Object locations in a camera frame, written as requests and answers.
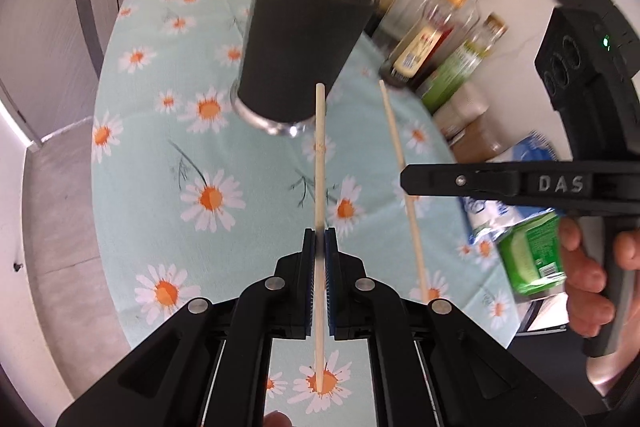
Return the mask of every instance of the silver screw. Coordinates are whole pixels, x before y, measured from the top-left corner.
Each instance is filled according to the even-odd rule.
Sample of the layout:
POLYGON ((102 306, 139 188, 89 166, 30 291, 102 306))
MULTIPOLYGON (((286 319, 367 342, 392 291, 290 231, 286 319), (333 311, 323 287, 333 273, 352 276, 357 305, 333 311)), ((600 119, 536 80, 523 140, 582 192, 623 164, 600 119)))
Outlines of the silver screw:
POLYGON ((361 292, 370 292, 375 287, 376 283, 374 283, 368 277, 363 277, 362 279, 358 279, 356 281, 356 288, 361 292))
POLYGON ((284 279, 282 277, 269 277, 264 285, 268 290, 282 290, 284 288, 284 279))
POLYGON ((447 315, 451 312, 451 303, 445 299, 438 299, 432 305, 431 309, 438 315, 447 315))
POLYGON ((187 309, 196 315, 206 311, 208 307, 209 303, 205 299, 193 299, 192 301, 189 301, 189 304, 187 305, 187 309))

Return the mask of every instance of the green package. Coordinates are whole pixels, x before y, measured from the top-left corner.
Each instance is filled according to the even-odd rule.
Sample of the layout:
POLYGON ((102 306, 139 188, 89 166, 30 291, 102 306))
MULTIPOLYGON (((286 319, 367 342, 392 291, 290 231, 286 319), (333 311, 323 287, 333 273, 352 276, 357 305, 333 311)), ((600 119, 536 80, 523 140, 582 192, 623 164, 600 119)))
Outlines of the green package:
POLYGON ((566 279, 560 261, 558 216, 554 212, 513 227, 498 249, 513 289, 532 295, 566 279))

